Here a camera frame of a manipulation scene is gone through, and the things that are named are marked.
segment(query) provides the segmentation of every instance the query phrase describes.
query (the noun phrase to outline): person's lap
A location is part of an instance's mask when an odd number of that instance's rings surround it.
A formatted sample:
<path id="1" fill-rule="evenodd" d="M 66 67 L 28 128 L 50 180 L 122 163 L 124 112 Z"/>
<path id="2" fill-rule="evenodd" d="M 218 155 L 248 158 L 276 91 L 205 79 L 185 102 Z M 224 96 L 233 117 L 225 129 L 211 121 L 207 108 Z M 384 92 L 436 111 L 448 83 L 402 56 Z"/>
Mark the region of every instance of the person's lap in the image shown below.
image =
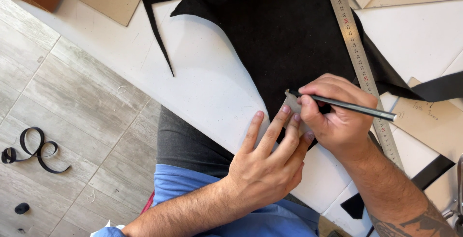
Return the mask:
<path id="1" fill-rule="evenodd" d="M 234 155 L 161 106 L 157 128 L 157 163 L 223 178 Z M 309 208 L 288 194 L 286 200 Z"/>

